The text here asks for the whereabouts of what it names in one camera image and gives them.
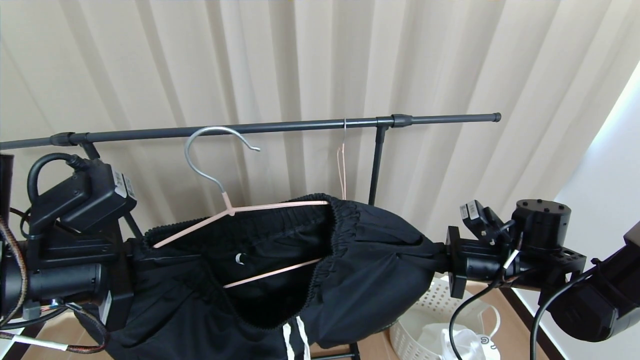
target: clothes hanger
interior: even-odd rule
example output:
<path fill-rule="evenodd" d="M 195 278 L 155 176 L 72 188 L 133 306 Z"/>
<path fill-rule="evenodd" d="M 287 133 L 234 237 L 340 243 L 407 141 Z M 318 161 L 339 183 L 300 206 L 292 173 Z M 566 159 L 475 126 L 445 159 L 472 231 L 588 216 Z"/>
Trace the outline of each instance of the clothes hanger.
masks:
<path fill-rule="evenodd" d="M 347 173 L 346 173 L 346 166 L 345 166 L 345 162 L 344 162 L 344 142 L 345 142 L 346 138 L 347 138 L 347 118 L 344 118 L 344 133 L 342 135 L 342 145 L 340 145 L 338 147 L 338 151 L 337 151 L 338 176 L 340 177 L 340 188 L 342 190 L 342 200 L 346 200 L 347 199 Z M 342 168 L 340 168 L 340 155 L 342 155 Z M 238 254 L 236 256 L 236 263 L 239 263 L 239 264 L 243 265 L 243 263 L 240 262 L 240 255 L 241 254 Z M 301 264 L 291 265 L 291 266 L 288 266 L 286 268 L 273 270 L 273 271 L 267 272 L 265 274 L 261 274 L 261 275 L 249 277 L 249 278 L 244 279 L 244 280 L 232 282 L 230 284 L 224 285 L 222 288 L 224 288 L 224 289 L 233 288 L 234 286 L 246 284 L 248 282 L 264 279 L 265 277 L 281 274 L 283 272 L 287 272 L 287 271 L 295 270 L 297 268 L 301 268 L 303 266 L 311 265 L 311 264 L 317 263 L 320 260 L 322 260 L 322 259 L 314 259 L 314 260 L 310 260 L 310 261 L 307 261 L 307 262 L 304 262 L 304 263 L 301 263 Z"/>
<path fill-rule="evenodd" d="M 222 211 L 221 213 L 214 215 L 213 217 L 210 217 L 206 220 L 203 220 L 195 225 L 189 226 L 188 228 L 186 228 L 185 230 L 182 230 L 181 232 L 171 235 L 168 238 L 164 239 L 163 241 L 160 241 L 159 243 L 154 245 L 154 248 L 159 248 L 162 247 L 178 238 L 183 237 L 184 235 L 187 235 L 205 225 L 211 224 L 212 222 L 216 221 L 219 218 L 225 217 L 227 215 L 229 216 L 234 216 L 236 213 L 239 213 L 241 211 L 255 211 L 255 210 L 267 210 L 267 209 L 282 209 L 282 208 L 293 208 L 296 206 L 312 206 L 312 205 L 329 205 L 328 201 L 294 201 L 294 202 L 281 202 L 278 204 L 266 204 L 266 205 L 254 205 L 254 206 L 241 206 L 239 208 L 235 208 L 233 207 L 233 205 L 231 205 L 231 201 L 229 200 L 229 196 L 227 195 L 227 192 L 225 191 L 224 186 L 222 186 L 222 183 L 219 182 L 217 179 L 215 179 L 212 176 L 209 176 L 207 174 L 205 174 L 204 172 L 202 172 L 199 168 L 197 168 L 193 162 L 191 161 L 191 155 L 189 153 L 189 150 L 191 149 L 191 144 L 193 144 L 193 140 L 195 140 L 198 136 L 204 134 L 204 133 L 208 133 L 214 130 L 218 130 L 218 131 L 226 131 L 230 134 L 235 135 L 236 137 L 238 137 L 249 149 L 253 150 L 253 151 L 260 151 L 259 147 L 255 147 L 252 146 L 251 144 L 249 144 L 249 142 L 240 134 L 238 133 L 236 130 L 230 129 L 228 127 L 224 127 L 224 126 L 207 126 L 207 127 L 203 127 L 199 130 L 197 130 L 196 132 L 194 132 L 191 136 L 189 136 L 189 138 L 187 139 L 187 142 L 184 144 L 184 155 L 187 158 L 187 163 L 189 164 L 189 166 L 199 175 L 205 177 L 206 179 L 209 179 L 211 181 L 213 181 L 214 183 L 216 183 L 218 185 L 218 187 L 220 188 L 220 192 L 222 194 L 222 199 L 225 201 L 225 205 L 226 205 L 226 209 L 224 211 Z"/>

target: hanger hook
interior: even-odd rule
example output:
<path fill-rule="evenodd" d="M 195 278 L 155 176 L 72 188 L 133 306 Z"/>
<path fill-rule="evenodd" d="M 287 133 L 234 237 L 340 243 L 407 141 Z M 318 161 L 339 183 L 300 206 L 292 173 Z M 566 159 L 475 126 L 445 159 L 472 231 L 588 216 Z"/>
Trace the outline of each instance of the hanger hook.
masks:
<path fill-rule="evenodd" d="M 201 176 L 204 176 L 207 179 L 209 179 L 209 180 L 213 181 L 214 183 L 218 184 L 218 187 L 220 188 L 220 192 L 224 193 L 225 192 L 225 188 L 222 186 L 222 183 L 219 182 L 216 178 L 205 174 L 199 168 L 197 168 L 196 165 L 193 164 L 193 161 L 191 161 L 191 155 L 189 153 L 189 150 L 191 149 L 191 144 L 193 143 L 193 140 L 196 140 L 196 138 L 198 136 L 200 136 L 200 135 L 202 135 L 204 133 L 210 133 L 211 131 L 225 131 L 227 133 L 235 135 L 238 139 L 242 140 L 242 142 L 249 149 L 251 149 L 253 151 L 260 151 L 260 148 L 256 147 L 256 146 L 252 146 L 248 141 L 246 141 L 244 136 L 242 136 L 236 130 L 230 129 L 230 128 L 225 127 L 225 126 L 207 126 L 207 127 L 203 127 L 201 129 L 196 130 L 191 136 L 189 136 L 189 138 L 187 139 L 187 142 L 184 144 L 184 156 L 187 158 L 187 163 L 189 163 L 189 166 L 193 169 L 193 171 L 197 172 Z"/>

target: curtain fold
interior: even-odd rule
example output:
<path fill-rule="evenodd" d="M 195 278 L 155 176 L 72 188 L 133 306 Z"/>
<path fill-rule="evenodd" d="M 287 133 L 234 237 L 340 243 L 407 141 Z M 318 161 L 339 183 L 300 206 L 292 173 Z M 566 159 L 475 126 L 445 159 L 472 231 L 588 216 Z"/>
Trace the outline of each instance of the curtain fold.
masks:
<path fill-rule="evenodd" d="M 552 199 L 640 60 L 640 3 L 613 1 L 10 2 L 0 13 L 0 137 L 501 112 L 496 124 L 390 129 L 376 204 L 434 241 L 478 199 L 509 217 Z M 342 130 L 201 138 L 235 205 L 340 194 Z M 367 201 L 374 129 L 346 132 L 347 194 Z M 99 143 L 142 229 L 223 209 L 184 139 Z M 17 155 L 12 204 L 48 152 Z M 48 165 L 40 186 L 69 175 Z"/>

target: basket handle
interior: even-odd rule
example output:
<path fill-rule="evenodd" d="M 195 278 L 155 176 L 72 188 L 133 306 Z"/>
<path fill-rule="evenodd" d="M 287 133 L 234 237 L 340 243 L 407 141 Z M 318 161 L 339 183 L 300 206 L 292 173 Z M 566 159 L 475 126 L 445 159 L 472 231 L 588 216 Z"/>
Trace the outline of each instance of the basket handle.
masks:
<path fill-rule="evenodd" d="M 498 332 L 498 329 L 500 329 L 500 313 L 498 312 L 498 309 L 495 308 L 495 306 L 489 305 L 489 307 L 493 309 L 493 312 L 495 313 L 495 326 L 493 327 L 493 330 L 491 331 L 491 333 L 487 335 L 491 339 L 493 335 L 495 335 L 495 333 Z"/>

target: wooden floor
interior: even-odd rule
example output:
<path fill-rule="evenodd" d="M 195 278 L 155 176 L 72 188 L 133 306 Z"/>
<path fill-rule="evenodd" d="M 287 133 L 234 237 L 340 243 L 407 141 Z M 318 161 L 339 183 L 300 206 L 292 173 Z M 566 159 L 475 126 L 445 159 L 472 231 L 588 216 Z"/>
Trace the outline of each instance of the wooden floor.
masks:
<path fill-rule="evenodd" d="M 467 287 L 472 293 L 478 292 L 484 287 L 481 284 L 471 284 Z M 491 291 L 483 300 L 488 304 L 495 306 L 500 312 L 502 323 L 500 330 L 493 337 L 495 344 L 500 350 L 503 360 L 527 359 L 529 357 L 529 330 L 520 321 L 509 302 L 497 291 Z M 491 311 L 487 312 L 484 318 L 487 329 L 492 329 L 495 325 L 495 315 Z M 72 343 L 79 345 L 91 345 L 95 342 L 89 337 L 84 329 L 78 324 L 72 314 L 64 314 L 59 318 L 50 321 L 45 325 L 40 334 L 39 339 L 51 340 L 62 343 Z M 396 356 L 389 342 L 388 331 L 374 334 L 358 343 L 362 360 L 400 360 Z M 331 348 L 328 350 L 321 349 L 317 345 L 312 347 L 312 353 L 315 356 L 339 354 L 348 351 L 349 347 Z M 42 347 L 31 346 L 23 357 L 25 360 L 110 360 L 111 358 L 105 353 L 92 355 L 70 354 Z M 538 360 L 548 360 L 542 349 L 538 347 Z"/>

